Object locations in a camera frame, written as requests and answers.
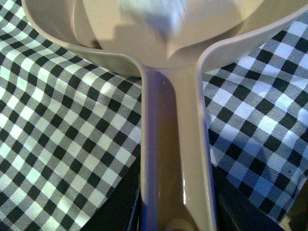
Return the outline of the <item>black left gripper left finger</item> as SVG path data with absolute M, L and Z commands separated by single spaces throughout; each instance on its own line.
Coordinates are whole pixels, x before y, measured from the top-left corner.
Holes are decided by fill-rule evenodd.
M 140 168 L 137 157 L 107 201 L 83 226 L 83 231 L 137 231 L 140 213 Z

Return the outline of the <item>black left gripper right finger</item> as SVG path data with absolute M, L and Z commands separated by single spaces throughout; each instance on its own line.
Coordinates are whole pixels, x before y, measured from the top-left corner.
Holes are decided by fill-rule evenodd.
M 282 231 L 212 166 L 220 231 Z

